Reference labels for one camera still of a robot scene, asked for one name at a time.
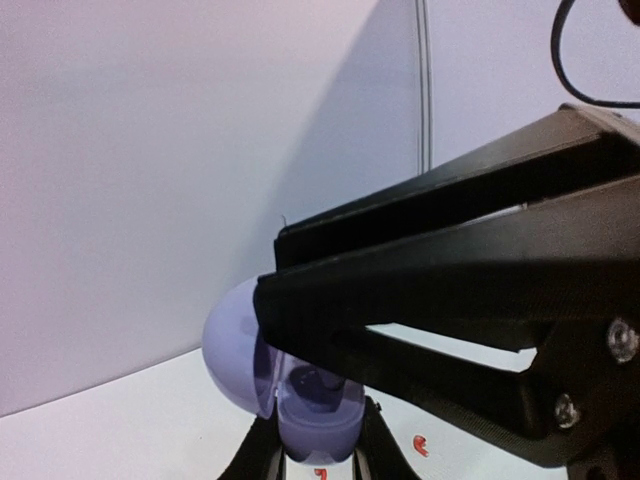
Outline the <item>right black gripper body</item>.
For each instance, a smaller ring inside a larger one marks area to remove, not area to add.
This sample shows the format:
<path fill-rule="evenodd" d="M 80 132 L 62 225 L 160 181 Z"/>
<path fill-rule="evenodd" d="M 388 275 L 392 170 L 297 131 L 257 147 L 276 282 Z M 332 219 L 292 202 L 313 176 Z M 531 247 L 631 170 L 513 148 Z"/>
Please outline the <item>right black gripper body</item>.
<path fill-rule="evenodd" d="M 639 476 L 639 126 L 564 104 L 602 131 L 607 177 L 545 206 L 556 318 L 544 341 L 550 451 L 572 479 Z"/>

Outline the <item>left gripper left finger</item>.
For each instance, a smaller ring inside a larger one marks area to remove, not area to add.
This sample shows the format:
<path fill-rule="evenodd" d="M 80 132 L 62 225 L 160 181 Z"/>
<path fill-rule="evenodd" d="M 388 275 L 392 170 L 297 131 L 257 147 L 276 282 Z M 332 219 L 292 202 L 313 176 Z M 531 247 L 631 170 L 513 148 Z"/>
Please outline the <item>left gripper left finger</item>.
<path fill-rule="evenodd" d="M 218 480 L 284 480 L 285 451 L 278 419 L 257 416 L 233 459 Z"/>

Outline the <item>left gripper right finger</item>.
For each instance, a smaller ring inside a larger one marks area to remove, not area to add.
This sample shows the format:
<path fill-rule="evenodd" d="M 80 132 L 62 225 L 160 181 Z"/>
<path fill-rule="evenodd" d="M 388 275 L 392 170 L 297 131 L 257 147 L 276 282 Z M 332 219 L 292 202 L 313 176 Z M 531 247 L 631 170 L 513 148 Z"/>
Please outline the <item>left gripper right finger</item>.
<path fill-rule="evenodd" d="M 352 455 L 355 480 L 419 480 L 371 397 L 365 398 L 362 428 Z"/>

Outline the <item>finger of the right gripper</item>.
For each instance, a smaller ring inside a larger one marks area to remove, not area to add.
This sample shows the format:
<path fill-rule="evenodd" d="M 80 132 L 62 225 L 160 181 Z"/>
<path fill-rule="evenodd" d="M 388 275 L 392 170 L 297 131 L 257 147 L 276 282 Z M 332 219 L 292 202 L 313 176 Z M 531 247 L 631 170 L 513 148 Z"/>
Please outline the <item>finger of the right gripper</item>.
<path fill-rule="evenodd" d="M 258 282 L 268 343 L 543 467 L 639 464 L 639 180 Z"/>
<path fill-rule="evenodd" d="M 455 226 L 639 172 L 639 124 L 564 104 L 422 175 L 283 228 L 277 269 Z"/>

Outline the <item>purple charging case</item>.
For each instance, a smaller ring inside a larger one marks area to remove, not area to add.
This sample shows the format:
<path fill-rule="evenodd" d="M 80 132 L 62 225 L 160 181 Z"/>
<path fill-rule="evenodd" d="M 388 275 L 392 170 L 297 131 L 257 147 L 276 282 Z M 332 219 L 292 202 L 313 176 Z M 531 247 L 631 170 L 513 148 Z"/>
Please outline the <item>purple charging case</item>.
<path fill-rule="evenodd" d="M 204 324 L 202 354 L 218 389 L 233 404 L 276 427 L 292 460 L 331 465 L 355 450 L 364 386 L 272 347 L 253 306 L 255 277 L 231 289 Z"/>

